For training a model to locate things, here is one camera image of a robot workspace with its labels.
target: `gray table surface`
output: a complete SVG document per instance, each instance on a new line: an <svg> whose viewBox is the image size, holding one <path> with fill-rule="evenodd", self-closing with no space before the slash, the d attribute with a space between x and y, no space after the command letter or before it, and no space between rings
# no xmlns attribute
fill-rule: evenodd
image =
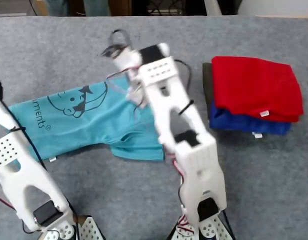
<svg viewBox="0 0 308 240"><path fill-rule="evenodd" d="M190 96L206 126L203 62L232 55L292 65L305 114L287 136L255 140L247 133L211 132L218 142L227 214L237 239L308 240L308 19L0 18L6 103L104 80L116 68L100 53L116 28L130 33L135 48L166 42L173 56L191 65ZM185 78L186 70L181 71ZM47 167L77 212L93 215L108 240L163 240L180 214L179 176L171 164L120 159L100 145L65 154ZM20 220L0 204L0 239L37 237L23 234Z"/></svg>

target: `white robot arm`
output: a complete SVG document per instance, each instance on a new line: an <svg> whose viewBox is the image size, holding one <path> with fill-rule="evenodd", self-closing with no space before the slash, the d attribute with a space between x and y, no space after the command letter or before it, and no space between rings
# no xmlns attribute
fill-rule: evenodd
<svg viewBox="0 0 308 240"><path fill-rule="evenodd" d="M117 32L125 35L127 44L114 43L113 35ZM207 132L197 108L189 99L169 46L160 43L135 50L127 33L118 29L111 34L110 46L103 55L112 58L121 72L127 72L130 80L127 97L140 107L146 103L150 105L158 141L175 156L174 166L182 176L180 231L189 230L193 233L186 235L189 237L206 232L206 227L199 230L202 223L215 220L227 206L224 174L218 161L216 140ZM190 126L176 136L170 129L172 110L178 111Z"/></svg>
<svg viewBox="0 0 308 240"><path fill-rule="evenodd" d="M0 125L9 131L0 139L0 183L3 192L18 218L30 231L57 231L61 233L61 239L72 239L75 228L69 203L48 172L30 155L30 142L2 97L0 84ZM36 187L50 197L48 202L34 211L26 198L29 186Z"/></svg>

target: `clothing tag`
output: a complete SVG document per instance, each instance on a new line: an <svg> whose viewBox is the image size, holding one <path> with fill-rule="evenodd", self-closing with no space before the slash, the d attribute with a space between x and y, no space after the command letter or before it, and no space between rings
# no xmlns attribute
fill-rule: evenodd
<svg viewBox="0 0 308 240"><path fill-rule="evenodd" d="M56 158L56 156L54 156L54 157L50 157L48 160L49 160L50 162L54 162L54 161L57 160L57 158Z"/></svg>
<svg viewBox="0 0 308 240"><path fill-rule="evenodd" d="M268 115L270 115L270 112L267 110L267 111L262 111L259 113L259 115L263 118L263 117L266 117Z"/></svg>
<svg viewBox="0 0 308 240"><path fill-rule="evenodd" d="M261 139L261 138L263 138L263 135L262 135L262 133L260 133L260 132L252 132L252 134L254 135L254 137L255 137L256 139Z"/></svg>

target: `red fabric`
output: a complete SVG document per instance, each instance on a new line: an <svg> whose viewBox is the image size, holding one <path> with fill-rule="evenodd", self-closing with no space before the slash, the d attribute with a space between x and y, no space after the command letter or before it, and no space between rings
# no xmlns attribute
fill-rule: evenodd
<svg viewBox="0 0 308 240"><path fill-rule="evenodd" d="M253 57L212 59L215 105L232 114L278 122L298 122L302 94L290 65ZM260 113L269 111L268 116Z"/></svg>

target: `blue t-shirt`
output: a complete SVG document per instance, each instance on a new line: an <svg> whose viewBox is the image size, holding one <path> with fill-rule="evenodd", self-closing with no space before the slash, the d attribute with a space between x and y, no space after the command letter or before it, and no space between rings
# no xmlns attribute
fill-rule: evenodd
<svg viewBox="0 0 308 240"><path fill-rule="evenodd" d="M129 87L126 77L111 81ZM123 93L100 82L15 104L10 110L42 159L103 143L119 157L163 160L151 109L135 107Z"/></svg>
<svg viewBox="0 0 308 240"><path fill-rule="evenodd" d="M290 130L291 123L267 121L248 115L232 114L227 109L217 108L213 100L210 107L209 127L211 129L285 135Z"/></svg>

